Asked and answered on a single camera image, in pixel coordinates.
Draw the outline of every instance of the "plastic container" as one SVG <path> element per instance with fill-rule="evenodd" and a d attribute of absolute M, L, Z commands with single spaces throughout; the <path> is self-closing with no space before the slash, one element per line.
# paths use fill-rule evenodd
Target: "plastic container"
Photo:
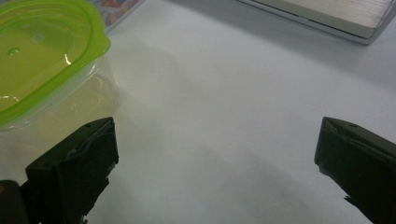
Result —
<path fill-rule="evenodd" d="M 80 0 L 0 6 L 0 146 L 49 149 L 111 115 L 118 93 L 102 17 Z"/>

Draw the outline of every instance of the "table surface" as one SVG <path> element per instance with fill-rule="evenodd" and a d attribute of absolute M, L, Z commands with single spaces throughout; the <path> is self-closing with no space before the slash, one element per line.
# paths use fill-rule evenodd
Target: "table surface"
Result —
<path fill-rule="evenodd" d="M 90 223 L 370 223 L 314 155 L 323 117 L 396 142 L 396 21 L 362 46 L 233 0 L 146 0 L 109 36 L 120 163 Z"/>

